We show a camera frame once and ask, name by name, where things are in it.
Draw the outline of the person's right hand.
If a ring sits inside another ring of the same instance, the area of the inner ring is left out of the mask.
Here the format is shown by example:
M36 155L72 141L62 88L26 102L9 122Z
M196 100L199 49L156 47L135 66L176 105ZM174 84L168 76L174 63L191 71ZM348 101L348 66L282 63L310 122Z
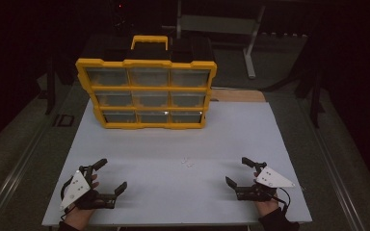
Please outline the person's right hand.
M279 208L278 202L273 198L269 201L254 201L253 204L261 217L265 217Z

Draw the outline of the grey metal stand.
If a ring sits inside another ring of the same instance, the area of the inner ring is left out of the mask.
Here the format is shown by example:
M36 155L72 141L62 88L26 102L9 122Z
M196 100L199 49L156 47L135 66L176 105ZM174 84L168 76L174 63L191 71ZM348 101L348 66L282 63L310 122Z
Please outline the grey metal stand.
M243 57L248 77L254 79L256 73L251 53L258 36L266 6L263 3L258 3L252 9L252 18L239 18L232 16L188 14L184 10L186 1L188 0L175 0L176 37L180 39L184 31L248 36L250 42L243 48Z

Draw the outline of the yellow black drawer organizer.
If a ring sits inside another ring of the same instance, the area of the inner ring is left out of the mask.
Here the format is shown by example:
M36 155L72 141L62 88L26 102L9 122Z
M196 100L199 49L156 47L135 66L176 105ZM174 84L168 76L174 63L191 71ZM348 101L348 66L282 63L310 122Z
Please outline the yellow black drawer organizer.
M78 79L82 88L90 96L86 73L89 67L207 69L209 101L212 80L217 73L217 65L208 38L168 38L166 36L91 37L76 62Z

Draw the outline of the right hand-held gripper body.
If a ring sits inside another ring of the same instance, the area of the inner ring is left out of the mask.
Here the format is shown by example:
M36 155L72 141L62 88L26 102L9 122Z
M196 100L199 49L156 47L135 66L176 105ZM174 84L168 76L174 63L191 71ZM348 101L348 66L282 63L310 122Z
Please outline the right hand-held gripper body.
M277 189L294 188L295 184L268 167L266 163L256 163L255 179L251 186L238 186L235 189L238 200L269 201L272 198L277 202L281 199L276 197Z

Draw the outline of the wooden board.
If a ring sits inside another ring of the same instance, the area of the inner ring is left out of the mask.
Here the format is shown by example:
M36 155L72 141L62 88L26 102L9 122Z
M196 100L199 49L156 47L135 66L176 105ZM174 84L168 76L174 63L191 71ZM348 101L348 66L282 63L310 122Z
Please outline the wooden board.
M211 99L220 102L265 102L258 90L212 90Z

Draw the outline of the black stand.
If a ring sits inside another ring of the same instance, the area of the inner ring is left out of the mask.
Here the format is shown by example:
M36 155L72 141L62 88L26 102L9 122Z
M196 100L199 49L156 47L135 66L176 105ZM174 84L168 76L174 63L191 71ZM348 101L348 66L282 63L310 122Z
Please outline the black stand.
M74 82L74 62L59 48L51 49L46 57L46 87L40 91L38 99L46 100L46 111L49 115L56 105L56 79L62 85L72 85Z
M289 74L282 80L260 90L272 92L298 81L299 84L296 86L294 94L297 98L304 99L311 93L309 118L312 124L318 128L318 114L322 111L320 104L322 77L323 70L320 65L319 52L317 51L317 38L307 36L302 51L294 62Z

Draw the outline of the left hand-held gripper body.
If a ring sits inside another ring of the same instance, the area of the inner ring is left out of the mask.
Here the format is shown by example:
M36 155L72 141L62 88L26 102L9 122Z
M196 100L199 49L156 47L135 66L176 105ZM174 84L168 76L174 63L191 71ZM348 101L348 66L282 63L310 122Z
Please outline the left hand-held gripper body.
M80 166L61 188L61 211L68 211L70 205L80 210L114 209L117 199L115 193L98 192L93 185L93 173L103 164Z

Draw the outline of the grid of clear drawers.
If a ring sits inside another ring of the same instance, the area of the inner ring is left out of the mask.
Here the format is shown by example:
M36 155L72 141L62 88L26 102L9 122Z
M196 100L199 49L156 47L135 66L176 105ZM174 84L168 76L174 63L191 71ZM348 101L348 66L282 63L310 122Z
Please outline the grid of clear drawers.
M106 128L199 128L209 105L207 69L89 67L93 111ZM166 91L166 107L136 107L133 91Z

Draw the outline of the person's left hand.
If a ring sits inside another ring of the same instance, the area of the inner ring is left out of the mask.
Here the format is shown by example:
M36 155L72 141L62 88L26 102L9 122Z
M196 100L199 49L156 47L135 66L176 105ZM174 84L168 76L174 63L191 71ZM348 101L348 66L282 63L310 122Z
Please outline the person's left hand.
M63 221L76 223L79 225L80 231L84 231L95 212L95 208L104 204L103 200L94 198L94 191L87 192L73 203Z

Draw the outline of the clear plastic drawer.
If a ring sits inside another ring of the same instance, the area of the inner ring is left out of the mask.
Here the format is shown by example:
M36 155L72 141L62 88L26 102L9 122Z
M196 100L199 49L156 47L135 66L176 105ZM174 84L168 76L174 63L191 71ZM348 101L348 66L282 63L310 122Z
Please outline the clear plastic drawer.
M133 91L132 99L136 107L166 107L169 97L166 91Z

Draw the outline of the dark device with red light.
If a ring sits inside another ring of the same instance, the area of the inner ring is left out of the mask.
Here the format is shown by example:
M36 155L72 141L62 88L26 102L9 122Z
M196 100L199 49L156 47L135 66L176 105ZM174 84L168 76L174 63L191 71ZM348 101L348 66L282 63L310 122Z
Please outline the dark device with red light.
M131 26L129 0L109 0L109 6L114 28L118 32L127 30Z

